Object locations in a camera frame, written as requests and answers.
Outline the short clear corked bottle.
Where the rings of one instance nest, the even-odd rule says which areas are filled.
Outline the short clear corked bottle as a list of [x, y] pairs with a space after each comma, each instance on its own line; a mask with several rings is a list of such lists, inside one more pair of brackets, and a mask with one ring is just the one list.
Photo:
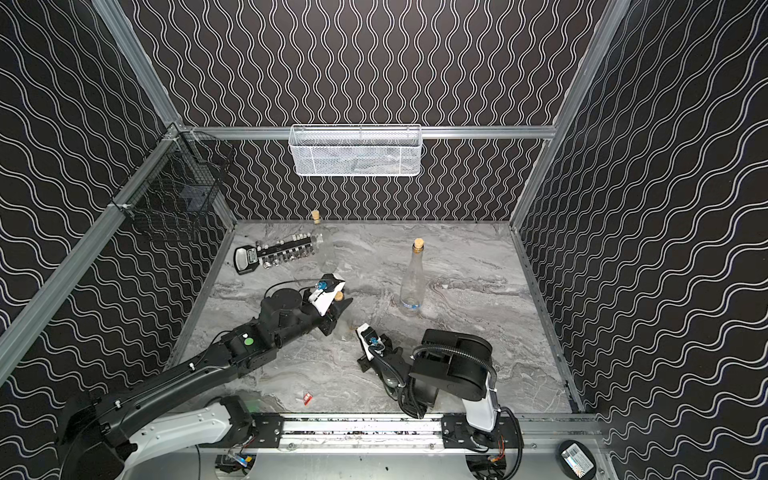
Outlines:
[[332, 232], [321, 220], [318, 210], [311, 212], [313, 221], [313, 233], [315, 254], [320, 271], [324, 274], [334, 273], [337, 268], [337, 259], [334, 250]]

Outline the clear bottle with orange label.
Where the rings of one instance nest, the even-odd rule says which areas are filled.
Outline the clear bottle with orange label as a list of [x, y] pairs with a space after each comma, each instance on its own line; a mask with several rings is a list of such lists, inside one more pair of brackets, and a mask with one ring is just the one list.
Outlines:
[[[348, 296], [343, 291], [337, 292], [335, 294], [335, 297], [334, 297], [334, 303], [335, 303], [336, 300], [342, 300], [345, 297], [348, 297]], [[346, 311], [349, 309], [349, 307], [344, 311], [344, 313], [340, 317], [340, 319], [338, 321], [338, 325], [336, 326], [336, 328], [334, 330], [334, 333], [333, 333], [333, 335], [338, 340], [340, 340], [342, 342], [350, 341], [352, 339], [352, 337], [354, 336], [353, 329], [352, 329], [350, 321], [348, 319], [349, 315], [346, 313]]]

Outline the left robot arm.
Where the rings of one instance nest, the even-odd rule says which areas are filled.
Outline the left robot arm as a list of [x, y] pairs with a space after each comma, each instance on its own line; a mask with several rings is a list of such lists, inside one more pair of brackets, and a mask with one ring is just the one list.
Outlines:
[[261, 301], [257, 317], [207, 349], [126, 390], [70, 397], [55, 448], [62, 479], [115, 479], [138, 454], [133, 435], [186, 401], [275, 360], [279, 350], [319, 329], [330, 335], [352, 303], [343, 291], [318, 295], [283, 288]]

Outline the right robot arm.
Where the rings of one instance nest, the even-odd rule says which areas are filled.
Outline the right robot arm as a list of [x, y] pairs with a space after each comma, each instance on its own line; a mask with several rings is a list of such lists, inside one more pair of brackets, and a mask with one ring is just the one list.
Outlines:
[[498, 374], [488, 341], [428, 329], [421, 343], [405, 354], [368, 324], [356, 329], [356, 337], [362, 349], [361, 370], [376, 373], [387, 395], [406, 416], [424, 419], [441, 393], [461, 401], [462, 413], [441, 418], [446, 448], [489, 454], [493, 463], [501, 461], [508, 450], [523, 449], [519, 421], [498, 401]]

